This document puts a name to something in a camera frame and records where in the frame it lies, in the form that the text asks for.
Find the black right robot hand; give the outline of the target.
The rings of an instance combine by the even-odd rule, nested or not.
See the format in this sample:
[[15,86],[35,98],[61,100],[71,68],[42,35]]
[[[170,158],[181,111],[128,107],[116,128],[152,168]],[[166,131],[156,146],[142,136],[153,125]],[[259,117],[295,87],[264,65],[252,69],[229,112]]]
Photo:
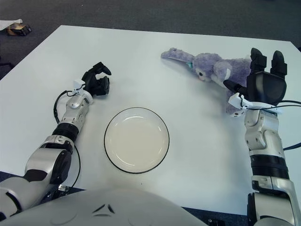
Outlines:
[[276,50],[271,60],[270,72],[266,72],[267,57],[258,49],[251,49],[250,73],[246,77],[246,85],[242,86],[233,80],[225,80],[223,84],[233,93],[244,95],[250,102],[262,102],[277,105],[283,100],[287,88],[285,76],[287,64],[283,54]]

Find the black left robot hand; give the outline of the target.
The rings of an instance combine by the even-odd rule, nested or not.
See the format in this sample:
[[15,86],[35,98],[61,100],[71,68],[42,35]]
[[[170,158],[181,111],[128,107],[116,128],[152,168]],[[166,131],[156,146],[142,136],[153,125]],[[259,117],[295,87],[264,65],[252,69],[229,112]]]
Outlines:
[[[106,76],[97,79],[96,75],[101,73],[105,73]],[[84,90],[90,93],[91,96],[107,95],[110,91],[108,75],[111,75],[111,71],[102,62],[95,64],[82,77],[82,80],[85,82]]]

